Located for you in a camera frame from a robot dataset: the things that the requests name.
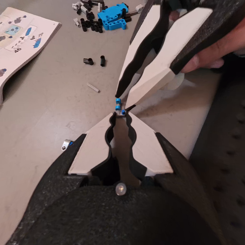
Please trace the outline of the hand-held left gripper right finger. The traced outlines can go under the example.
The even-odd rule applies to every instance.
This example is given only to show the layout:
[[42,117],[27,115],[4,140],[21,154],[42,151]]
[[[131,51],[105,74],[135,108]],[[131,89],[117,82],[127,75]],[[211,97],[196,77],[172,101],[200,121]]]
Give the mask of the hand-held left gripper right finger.
[[131,140],[129,169],[140,181],[147,176],[172,174],[167,156],[157,138],[157,133],[131,112],[126,114],[128,136]]

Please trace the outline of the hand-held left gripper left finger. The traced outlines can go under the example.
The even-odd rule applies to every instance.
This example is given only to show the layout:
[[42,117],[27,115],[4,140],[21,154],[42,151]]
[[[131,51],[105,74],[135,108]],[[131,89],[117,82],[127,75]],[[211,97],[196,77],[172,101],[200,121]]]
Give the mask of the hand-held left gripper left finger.
[[85,133],[85,138],[68,170],[69,175],[97,176],[107,178],[113,169],[113,128],[116,113],[110,113]]

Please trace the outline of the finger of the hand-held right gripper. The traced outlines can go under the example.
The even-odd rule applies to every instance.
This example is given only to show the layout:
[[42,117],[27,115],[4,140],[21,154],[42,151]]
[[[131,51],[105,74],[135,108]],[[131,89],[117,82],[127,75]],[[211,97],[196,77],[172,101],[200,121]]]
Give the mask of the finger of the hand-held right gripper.
[[125,109],[138,105],[175,79],[172,61],[213,12],[197,7],[176,20],[166,34],[163,46],[155,59],[144,69],[141,78],[130,89]]
[[169,4],[146,4],[130,40],[130,45],[119,76],[115,93],[120,98],[130,85],[135,73],[142,67],[157,40],[160,46],[169,28]]

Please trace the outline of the grey desk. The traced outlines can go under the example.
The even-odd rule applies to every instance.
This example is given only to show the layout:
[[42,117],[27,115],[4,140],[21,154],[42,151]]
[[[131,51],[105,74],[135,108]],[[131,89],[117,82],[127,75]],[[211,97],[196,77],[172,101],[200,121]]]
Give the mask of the grey desk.
[[[73,22],[83,17],[72,9],[74,2],[0,3],[1,13],[13,7],[62,23],[43,51],[4,87],[0,114],[1,244],[15,231],[40,179],[62,153],[64,140],[76,140],[115,109],[118,78],[139,15],[133,16],[126,30],[83,32]],[[102,55],[105,67],[100,66]],[[92,58],[94,65],[85,64],[83,58]],[[185,78],[177,90],[158,90],[132,113],[189,158],[220,74],[200,69]],[[130,143],[124,118],[117,118],[112,147],[121,179],[139,186],[128,168]]]

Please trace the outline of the person's right hand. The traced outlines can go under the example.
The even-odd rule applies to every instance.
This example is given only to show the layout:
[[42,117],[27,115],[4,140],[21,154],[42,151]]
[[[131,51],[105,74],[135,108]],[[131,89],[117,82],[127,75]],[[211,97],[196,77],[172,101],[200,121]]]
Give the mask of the person's right hand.
[[198,52],[181,70],[188,73],[198,68],[220,68],[224,64],[223,56],[229,53],[245,53],[245,19],[223,38]]

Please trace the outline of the blue angled beam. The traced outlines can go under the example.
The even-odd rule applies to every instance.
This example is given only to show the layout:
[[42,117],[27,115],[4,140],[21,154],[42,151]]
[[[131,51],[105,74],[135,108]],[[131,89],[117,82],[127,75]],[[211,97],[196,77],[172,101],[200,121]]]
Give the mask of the blue angled beam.
[[102,23],[103,23],[103,27],[105,30],[112,31],[112,30],[116,30],[119,28],[125,30],[127,28],[127,24],[124,19],[115,20],[110,23],[106,20],[103,20]]

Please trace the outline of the blue panel piece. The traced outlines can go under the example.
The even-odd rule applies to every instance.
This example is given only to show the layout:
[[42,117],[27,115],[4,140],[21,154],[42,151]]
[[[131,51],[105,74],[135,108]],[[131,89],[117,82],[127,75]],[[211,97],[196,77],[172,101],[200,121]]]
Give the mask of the blue panel piece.
[[102,10],[97,14],[98,18],[108,21],[109,23],[115,20],[123,19],[122,14],[128,13],[128,6],[124,3],[117,4],[115,6],[109,7]]

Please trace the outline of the pile of building pieces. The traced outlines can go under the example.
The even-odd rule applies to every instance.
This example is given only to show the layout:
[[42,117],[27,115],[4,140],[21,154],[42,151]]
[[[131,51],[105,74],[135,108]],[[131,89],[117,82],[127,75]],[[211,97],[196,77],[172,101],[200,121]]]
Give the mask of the pile of building pieces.
[[[90,28],[91,31],[103,33],[104,27],[102,25],[102,20],[98,18],[97,14],[107,8],[108,6],[105,5],[103,0],[77,1],[72,4],[72,9],[75,10],[78,15],[81,15],[82,13],[85,14],[86,20],[84,18],[81,18],[80,20],[75,18],[73,21],[77,27],[82,27],[84,32]],[[132,20],[131,17],[140,14],[143,8],[144,6],[139,4],[134,11],[122,14],[122,18],[128,23]]]

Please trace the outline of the long grey axle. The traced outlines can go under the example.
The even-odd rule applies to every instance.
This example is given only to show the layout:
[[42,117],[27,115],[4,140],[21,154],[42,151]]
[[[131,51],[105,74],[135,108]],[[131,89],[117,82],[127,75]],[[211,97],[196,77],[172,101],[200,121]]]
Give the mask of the long grey axle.
[[87,86],[91,88],[93,91],[95,91],[96,93],[100,93],[100,90],[94,87],[93,85],[91,85],[90,83],[87,83]]

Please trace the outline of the dark perforated panel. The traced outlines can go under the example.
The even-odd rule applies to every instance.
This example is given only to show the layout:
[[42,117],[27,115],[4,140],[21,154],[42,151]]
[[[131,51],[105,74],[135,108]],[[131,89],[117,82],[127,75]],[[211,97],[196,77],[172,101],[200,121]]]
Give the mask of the dark perforated panel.
[[227,244],[245,244],[245,58],[229,54],[224,60],[190,162],[204,183]]

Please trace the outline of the instruction booklet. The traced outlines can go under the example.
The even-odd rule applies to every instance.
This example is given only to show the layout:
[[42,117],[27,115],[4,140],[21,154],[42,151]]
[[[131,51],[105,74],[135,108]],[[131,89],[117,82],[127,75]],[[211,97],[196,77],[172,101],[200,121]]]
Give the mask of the instruction booklet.
[[8,7],[0,16],[0,105],[6,82],[50,42],[61,23]]

